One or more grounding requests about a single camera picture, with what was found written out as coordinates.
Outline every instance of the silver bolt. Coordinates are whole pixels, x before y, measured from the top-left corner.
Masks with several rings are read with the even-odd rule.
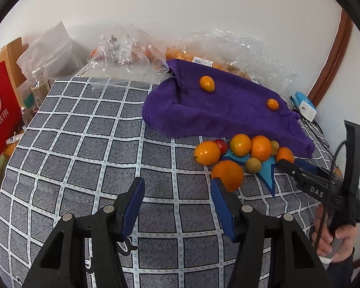
[[[252,212],[253,208],[249,205],[244,205],[241,207],[242,211],[246,212],[246,213],[250,213]]]
[[[72,219],[72,214],[70,213],[66,213],[62,216],[62,220],[65,222],[69,221],[70,219]]]
[[[283,218],[284,218],[284,220],[286,220],[286,221],[293,221],[293,216],[290,215],[289,213],[285,213],[285,214],[283,215]]]
[[[103,211],[105,212],[105,213],[111,213],[113,210],[114,210],[115,208],[113,207],[113,206],[105,206],[104,207],[104,209],[103,209]]]

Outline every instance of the wall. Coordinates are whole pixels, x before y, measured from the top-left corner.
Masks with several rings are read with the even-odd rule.
[[[308,93],[333,43],[341,9],[334,0],[20,0],[0,25],[0,48],[63,21],[82,59],[115,24],[134,24],[164,40],[220,28],[258,37],[298,74]]]
[[[360,124],[360,32],[355,26],[344,60],[318,106],[318,122],[333,150],[346,139],[344,120]],[[337,161],[344,172],[345,150],[342,150]],[[360,236],[355,248],[355,257],[359,258]]]

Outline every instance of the purple towel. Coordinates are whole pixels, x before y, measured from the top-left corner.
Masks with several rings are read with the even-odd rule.
[[[299,115],[277,93],[228,72],[185,60],[170,60],[168,65],[176,77],[162,82],[144,102],[142,114],[148,127],[173,138],[264,135],[291,149],[295,156],[312,157],[315,145],[300,127]],[[214,79],[214,93],[200,88],[202,76]],[[267,107],[271,98],[279,102],[277,111]]]

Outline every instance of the red paper bag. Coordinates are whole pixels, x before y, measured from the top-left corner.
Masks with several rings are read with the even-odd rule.
[[[0,155],[5,141],[13,136],[21,121],[21,111],[12,89],[5,62],[0,63]]]

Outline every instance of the human hand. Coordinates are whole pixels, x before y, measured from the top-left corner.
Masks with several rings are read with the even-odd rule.
[[[313,246],[315,245],[318,236],[320,220],[323,217],[323,210],[324,210],[323,204],[319,205],[315,218],[315,231],[312,234]],[[335,232],[336,238],[344,239],[344,241],[341,244],[338,251],[336,252],[336,254],[334,255],[332,262],[341,262],[350,257],[350,255],[353,252],[353,243],[358,233],[359,233],[359,224],[356,224],[356,227],[352,225],[343,225],[336,230]],[[324,224],[323,232],[321,234],[321,239],[319,241],[319,247],[317,251],[319,256],[325,257],[327,254],[331,253],[332,246],[330,245],[330,243],[332,242],[332,240],[333,240],[333,236],[329,232],[328,226]]]

